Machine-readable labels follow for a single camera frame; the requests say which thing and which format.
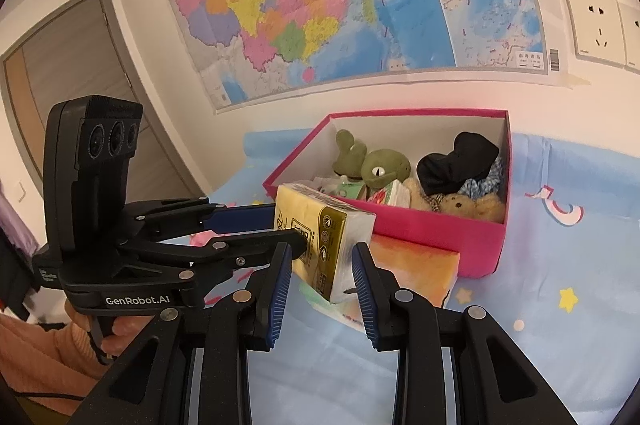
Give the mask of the orange left sleeve forearm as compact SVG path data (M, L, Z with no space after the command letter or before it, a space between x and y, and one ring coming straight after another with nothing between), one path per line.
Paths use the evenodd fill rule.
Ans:
M46 331L2 315L0 334L1 373L8 385L60 414L72 415L77 399L86 397L107 371L88 333L75 323Z

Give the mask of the person's left hand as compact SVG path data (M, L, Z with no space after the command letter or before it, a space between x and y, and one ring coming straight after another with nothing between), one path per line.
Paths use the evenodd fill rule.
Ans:
M90 333L93 320L90 315L79 313L69 301L65 302L65 311L73 323ZM102 338L99 349L105 355L119 356L152 320L149 315L124 315L117 317L112 325L111 334Z

